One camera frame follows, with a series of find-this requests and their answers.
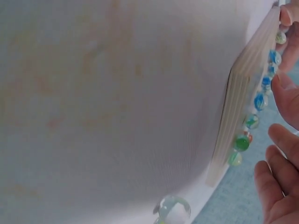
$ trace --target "clear glass marble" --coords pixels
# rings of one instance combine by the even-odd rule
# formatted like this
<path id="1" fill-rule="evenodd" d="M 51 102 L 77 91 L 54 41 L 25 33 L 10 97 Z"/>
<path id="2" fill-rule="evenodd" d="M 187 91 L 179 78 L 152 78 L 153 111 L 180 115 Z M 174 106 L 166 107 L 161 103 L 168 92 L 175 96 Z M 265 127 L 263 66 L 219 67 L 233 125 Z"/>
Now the clear glass marble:
<path id="1" fill-rule="evenodd" d="M 254 107 L 258 111 L 262 111 L 268 105 L 268 97 L 266 94 L 262 92 L 258 92 L 256 97 L 254 98 Z"/>
<path id="2" fill-rule="evenodd" d="M 269 63 L 268 66 L 268 76 L 274 77 L 278 71 L 278 65 L 275 63 Z"/>
<path id="3" fill-rule="evenodd" d="M 163 221 L 161 220 L 161 218 L 157 218 L 157 219 L 155 220 L 154 224 L 166 224 L 166 223 L 163 222 Z"/>
<path id="4" fill-rule="evenodd" d="M 242 163 L 241 153 L 234 151 L 228 158 L 228 164 L 230 166 L 239 166 Z"/>
<path id="5" fill-rule="evenodd" d="M 235 140 L 234 149 L 238 152 L 244 152 L 250 145 L 249 137 L 245 134 L 239 134 Z"/>
<path id="6" fill-rule="evenodd" d="M 286 43 L 286 35 L 283 31 L 278 31 L 275 37 L 275 41 L 278 44 L 284 44 Z"/>
<path id="7" fill-rule="evenodd" d="M 177 196 L 167 196 L 160 202 L 159 216 L 165 224 L 184 224 L 191 215 L 189 203 Z"/>
<path id="8" fill-rule="evenodd" d="M 248 128 L 248 129 L 256 129 L 258 127 L 258 124 L 259 124 L 259 117 L 256 115 L 256 114 L 251 114 L 246 123 L 245 123 L 245 126 Z"/>
<path id="9" fill-rule="evenodd" d="M 278 53 L 276 50 L 270 50 L 269 59 L 270 62 L 273 62 L 276 65 L 280 65 L 282 61 L 280 53 Z"/>

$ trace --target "glass marble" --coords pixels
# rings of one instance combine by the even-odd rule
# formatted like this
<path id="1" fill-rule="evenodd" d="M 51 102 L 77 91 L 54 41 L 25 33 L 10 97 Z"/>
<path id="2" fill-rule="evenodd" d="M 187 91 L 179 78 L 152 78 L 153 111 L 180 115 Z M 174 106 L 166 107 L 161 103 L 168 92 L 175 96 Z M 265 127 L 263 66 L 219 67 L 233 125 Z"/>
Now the glass marble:
<path id="1" fill-rule="evenodd" d="M 165 222 L 163 222 L 161 220 L 161 218 L 157 218 L 156 221 L 154 222 L 154 224 L 166 224 Z"/>
<path id="2" fill-rule="evenodd" d="M 244 131 L 243 134 L 248 137 L 249 143 L 251 143 L 252 142 L 252 135 L 249 132 L 246 132 L 246 131 Z"/>
<path id="3" fill-rule="evenodd" d="M 251 114 L 248 117 L 248 120 L 246 121 L 245 125 L 248 129 L 256 129 L 259 124 L 259 118 L 256 114 Z"/>
<path id="4" fill-rule="evenodd" d="M 278 53 L 276 50 L 270 50 L 269 59 L 270 62 L 273 62 L 276 65 L 280 65 L 282 61 L 280 53 Z"/>
<path id="5" fill-rule="evenodd" d="M 271 93 L 271 80 L 272 78 L 270 76 L 265 76 L 262 80 L 262 92 L 266 95 L 269 95 Z"/>
<path id="6" fill-rule="evenodd" d="M 159 216 L 165 224 L 184 224 L 191 215 L 189 203 L 177 196 L 167 196 L 160 202 Z"/>
<path id="7" fill-rule="evenodd" d="M 268 76 L 274 77 L 274 75 L 277 73 L 277 71 L 278 71 L 278 65 L 275 63 L 269 63 Z"/>
<path id="8" fill-rule="evenodd" d="M 283 31 L 278 31 L 275 37 L 275 41 L 278 44 L 284 44 L 286 43 L 286 35 Z"/>
<path id="9" fill-rule="evenodd" d="M 247 135 L 239 134 L 235 140 L 234 149 L 238 152 L 244 152 L 248 149 L 250 140 Z"/>
<path id="10" fill-rule="evenodd" d="M 256 97 L 254 98 L 254 107 L 258 111 L 262 111 L 268 105 L 268 97 L 266 94 L 262 92 L 258 92 Z"/>
<path id="11" fill-rule="evenodd" d="M 242 155 L 239 152 L 233 152 L 229 159 L 228 164 L 231 166 L 239 166 L 242 163 Z"/>

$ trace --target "stain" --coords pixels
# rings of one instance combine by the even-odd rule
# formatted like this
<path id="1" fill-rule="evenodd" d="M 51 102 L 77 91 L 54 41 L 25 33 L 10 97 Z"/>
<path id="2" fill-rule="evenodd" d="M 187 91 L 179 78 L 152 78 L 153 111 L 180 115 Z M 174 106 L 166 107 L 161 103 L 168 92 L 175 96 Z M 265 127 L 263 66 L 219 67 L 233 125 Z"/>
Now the stain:
<path id="1" fill-rule="evenodd" d="M 142 65 L 140 63 L 137 63 L 135 65 L 135 75 L 138 78 L 142 78 L 143 77 L 143 74 L 142 74 Z"/>
<path id="2" fill-rule="evenodd" d="M 46 126 L 50 130 L 56 129 L 56 128 L 58 128 L 62 124 L 62 122 L 64 121 L 64 119 L 65 119 L 64 116 L 53 118 L 53 119 L 51 119 L 51 120 L 48 121 L 48 123 L 46 124 Z"/>
<path id="3" fill-rule="evenodd" d="M 53 90 L 49 85 L 48 77 L 45 76 L 36 76 L 35 78 L 37 91 L 42 95 L 51 95 Z"/>
<path id="4" fill-rule="evenodd" d="M 133 90 L 131 79 L 134 67 L 131 66 L 130 57 L 134 55 L 132 39 L 134 34 L 134 18 L 137 1 L 127 2 L 127 8 L 122 9 L 120 1 L 113 0 L 107 11 L 107 43 L 105 45 L 104 56 L 106 65 L 112 79 L 119 86 L 115 95 L 122 98 L 130 98 Z"/>
<path id="5" fill-rule="evenodd" d="M 39 192 L 36 189 L 31 189 L 22 184 L 14 184 L 12 186 L 4 188 L 3 193 L 6 195 L 13 195 L 17 198 L 41 198 Z"/>
<path id="6" fill-rule="evenodd" d="M 171 47 L 169 45 L 169 41 L 171 39 L 168 36 L 167 29 L 165 31 L 162 31 L 162 38 L 160 40 L 160 46 L 158 52 L 157 58 L 160 62 L 161 72 L 164 74 L 167 70 L 171 67 L 171 61 L 172 61 L 172 53 L 171 53 Z"/>
<path id="7" fill-rule="evenodd" d="M 83 55 L 82 73 L 88 79 L 87 81 L 92 81 L 92 76 L 96 74 L 96 70 L 93 68 L 93 63 L 98 55 L 104 51 L 104 45 L 98 44 L 94 49 L 90 50 L 88 53 Z"/>
<path id="8" fill-rule="evenodd" d="M 192 38 L 193 33 L 190 33 L 183 46 L 183 67 L 184 67 L 184 74 L 190 76 L 192 74 Z"/>
<path id="9" fill-rule="evenodd" d="M 95 128 L 98 126 L 104 126 L 107 128 L 112 119 L 116 116 L 121 116 L 127 108 L 128 106 L 126 104 L 120 105 L 120 107 L 109 112 L 102 113 L 98 117 L 85 119 L 81 125 L 86 128 Z"/>
<path id="10" fill-rule="evenodd" d="M 114 9 L 114 10 L 117 10 L 120 6 L 120 0 L 112 0 L 111 2 L 111 7 Z"/>

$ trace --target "light blue floor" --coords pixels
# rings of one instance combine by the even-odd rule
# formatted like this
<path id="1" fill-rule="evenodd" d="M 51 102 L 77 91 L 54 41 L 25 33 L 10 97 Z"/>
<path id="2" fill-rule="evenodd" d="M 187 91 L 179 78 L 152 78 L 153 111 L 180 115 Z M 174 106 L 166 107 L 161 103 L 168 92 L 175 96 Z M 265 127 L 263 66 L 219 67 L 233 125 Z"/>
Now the light blue floor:
<path id="1" fill-rule="evenodd" d="M 299 84 L 299 63 L 289 74 Z M 269 97 L 269 106 L 259 113 L 259 128 L 252 131 L 253 141 L 243 153 L 243 162 L 238 167 L 228 170 L 220 185 L 193 224 L 262 224 L 263 215 L 254 186 L 253 170 L 259 160 L 265 159 L 265 150 L 272 144 L 267 135 L 273 123 L 280 123 L 293 132 L 286 124 L 274 102 Z"/>

